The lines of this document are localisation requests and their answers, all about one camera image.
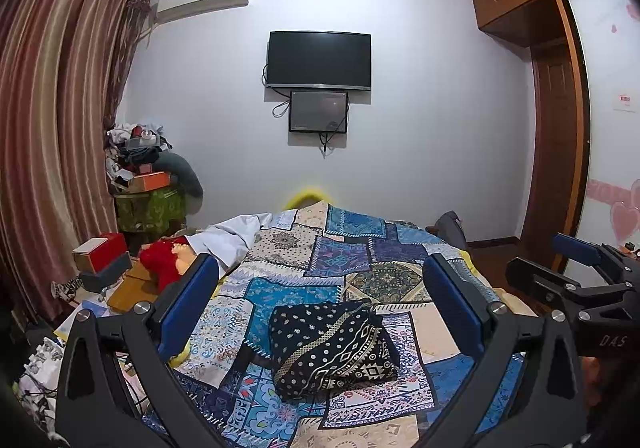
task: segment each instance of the black screen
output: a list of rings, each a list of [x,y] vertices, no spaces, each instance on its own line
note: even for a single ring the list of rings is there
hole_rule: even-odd
[[[290,132],[347,131],[347,96],[344,92],[292,91]]]
[[[371,35],[273,31],[268,87],[371,88]]]

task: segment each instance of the wall-mounted tv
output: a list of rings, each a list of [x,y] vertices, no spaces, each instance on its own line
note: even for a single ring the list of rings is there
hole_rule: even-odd
[[[268,88],[371,90],[371,35],[272,31]]]

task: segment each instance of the patchwork bedspread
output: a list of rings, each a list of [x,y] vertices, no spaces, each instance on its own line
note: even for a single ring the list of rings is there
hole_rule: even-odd
[[[245,261],[222,279],[176,376],[229,446],[412,446],[455,395],[474,361],[460,353],[422,282],[441,253],[463,278],[461,253],[407,223],[319,202],[274,217]],[[268,320],[274,307],[369,298],[401,359],[399,377],[364,388],[283,401],[274,389]],[[497,424],[523,359],[514,356],[479,431]],[[143,421],[158,431],[152,409]]]

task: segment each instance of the stack of boxes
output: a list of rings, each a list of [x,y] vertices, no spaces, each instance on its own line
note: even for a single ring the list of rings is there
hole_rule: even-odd
[[[75,248],[73,254],[82,285],[94,293],[115,284],[127,269],[131,269],[127,243],[122,234],[105,233],[90,238]]]

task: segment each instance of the curtain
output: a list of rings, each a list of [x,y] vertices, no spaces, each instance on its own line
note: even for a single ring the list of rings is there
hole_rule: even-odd
[[[122,100],[124,84],[129,76],[138,38],[151,11],[150,2],[151,0],[127,0],[111,61],[107,102],[102,125],[105,131],[111,130],[115,124],[116,111]]]
[[[6,0],[0,11],[0,266],[32,318],[72,249],[116,230],[102,150],[111,61],[127,0]]]

